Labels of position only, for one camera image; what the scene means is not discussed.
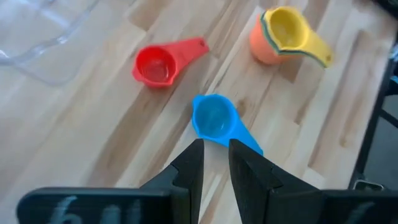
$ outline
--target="measuring cup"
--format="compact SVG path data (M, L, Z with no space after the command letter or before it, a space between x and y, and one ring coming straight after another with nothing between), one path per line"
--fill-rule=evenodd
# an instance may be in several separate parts
M198 95L193 99L192 125L199 138L225 147L237 139L263 155L262 149L246 129L232 102L221 95Z
M250 35L250 46L255 57L270 65L305 55L325 68L333 61L331 48L298 10L288 6L259 16Z
M132 75L147 86L170 86L184 67L208 51L203 38L150 45L139 51Z

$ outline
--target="yellow measuring cup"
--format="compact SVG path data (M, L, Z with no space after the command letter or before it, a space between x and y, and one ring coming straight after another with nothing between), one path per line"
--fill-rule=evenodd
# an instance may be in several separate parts
M306 55L329 67L331 48L311 29L307 20L293 7L266 11L257 20L250 36L252 53L268 64Z

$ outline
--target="wood grain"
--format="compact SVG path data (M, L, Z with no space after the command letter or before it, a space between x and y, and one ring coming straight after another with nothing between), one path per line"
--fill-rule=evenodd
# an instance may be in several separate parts
M301 10L331 45L330 68L310 58L278 66L253 59L248 36L257 15L281 5ZM104 0L104 6L120 21L70 83L50 87L0 68L4 223L16 222L16 203L37 187L148 181L196 139L190 120L197 94L227 96L264 156L293 175L323 189L347 187L397 30L373 3ZM139 48L195 36L211 51L172 87L153 90L131 76ZM221 222L241 223L228 151L206 142L200 223Z

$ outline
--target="measuring cup handle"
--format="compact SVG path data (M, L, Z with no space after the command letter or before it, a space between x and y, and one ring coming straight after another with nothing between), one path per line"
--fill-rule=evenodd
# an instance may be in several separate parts
M333 61L333 51L321 37L311 30L308 33L308 40L302 47L302 52L317 60L325 68Z
M174 56L177 68L183 68L210 50L206 41L201 37L181 40L164 47Z
M256 153L263 155L261 147L258 145L257 141L250 134L249 130L244 126L242 121L238 121L238 124L236 124L235 130L231 134L231 139L237 139L241 141L243 144L250 147Z

